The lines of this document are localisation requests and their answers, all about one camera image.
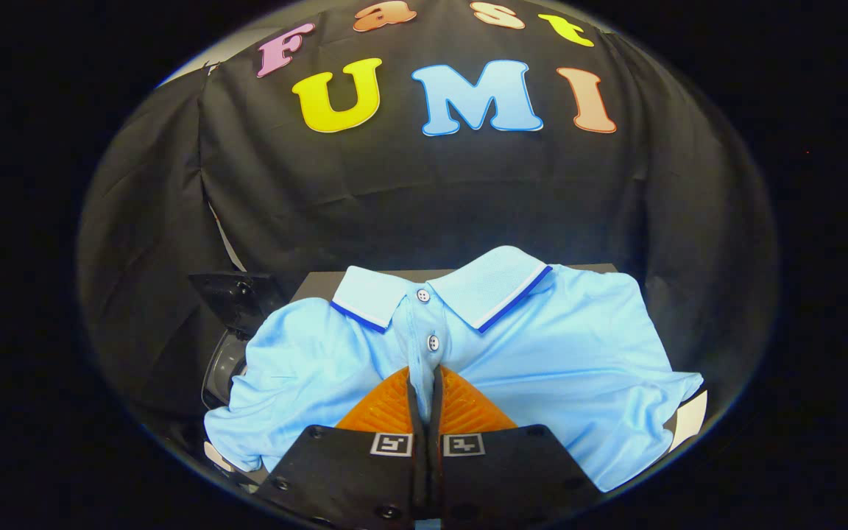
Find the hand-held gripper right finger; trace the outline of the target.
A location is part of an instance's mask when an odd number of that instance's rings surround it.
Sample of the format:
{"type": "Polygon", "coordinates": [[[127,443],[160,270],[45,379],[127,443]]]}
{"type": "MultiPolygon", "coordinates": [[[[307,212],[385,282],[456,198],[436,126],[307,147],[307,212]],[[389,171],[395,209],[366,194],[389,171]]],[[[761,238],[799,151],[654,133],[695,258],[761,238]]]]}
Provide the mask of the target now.
{"type": "Polygon", "coordinates": [[[434,370],[428,509],[442,528],[546,528],[601,491],[546,425],[516,425],[458,373],[434,370]]]}

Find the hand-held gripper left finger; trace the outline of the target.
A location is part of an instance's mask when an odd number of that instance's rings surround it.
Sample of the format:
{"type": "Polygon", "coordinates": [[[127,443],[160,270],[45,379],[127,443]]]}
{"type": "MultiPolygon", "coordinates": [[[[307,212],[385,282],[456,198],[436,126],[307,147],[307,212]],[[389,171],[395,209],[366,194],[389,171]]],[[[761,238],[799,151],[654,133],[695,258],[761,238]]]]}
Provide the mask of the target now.
{"type": "Polygon", "coordinates": [[[403,368],[339,423],[309,425],[257,498],[322,527],[413,527],[427,504],[427,431],[403,368]]]}

